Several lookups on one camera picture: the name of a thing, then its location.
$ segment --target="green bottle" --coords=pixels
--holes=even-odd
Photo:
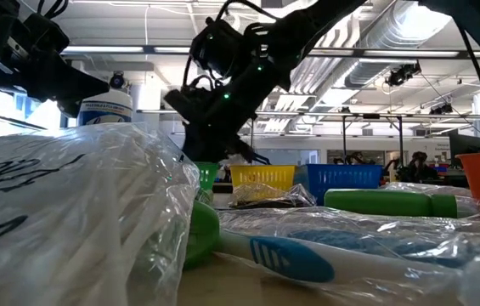
[[[454,195],[391,190],[328,190],[325,207],[373,215],[457,218]]]

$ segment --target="clear plastic wrap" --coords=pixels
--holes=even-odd
[[[416,183],[390,183],[383,185],[380,190],[414,192],[429,196],[452,195],[455,196],[457,203],[457,218],[480,217],[480,200],[473,198],[472,193],[465,188]]]
[[[143,123],[0,138],[0,305],[174,305],[194,164]]]
[[[256,195],[273,195],[259,201],[251,199]],[[229,205],[232,208],[287,208],[287,207],[312,207],[317,205],[317,200],[301,184],[292,186],[283,191],[267,184],[252,183],[242,184],[234,188]]]
[[[219,218],[222,229],[240,235],[328,247],[337,258],[336,274],[356,276],[309,285],[342,304],[480,305],[478,220],[367,216],[325,207],[221,211]],[[390,281],[397,271],[402,277]]]
[[[453,195],[453,196],[468,196],[472,197],[472,192],[466,188],[453,186],[439,186],[432,184],[416,184],[416,183],[402,183],[394,182],[384,184],[380,189],[396,190],[396,191],[411,191],[422,193],[425,195]]]

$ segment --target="person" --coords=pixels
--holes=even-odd
[[[426,165],[426,153],[416,152],[405,171],[405,177],[400,180],[408,183],[420,183],[424,180],[439,179],[438,171]]]

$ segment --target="blue and white toothbrush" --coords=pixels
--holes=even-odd
[[[430,263],[343,250],[293,238],[239,235],[221,231],[218,252],[249,259],[297,281],[349,284],[374,279],[395,283],[433,285],[435,281],[456,294],[458,273]]]

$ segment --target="green plastic object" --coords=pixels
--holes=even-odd
[[[453,195],[390,190],[328,190],[325,207],[372,215],[457,218]]]
[[[195,201],[183,269],[193,269],[212,254],[219,239],[219,217],[208,205]]]
[[[210,162],[196,162],[195,164],[200,170],[200,188],[203,190],[212,190],[219,165]]]

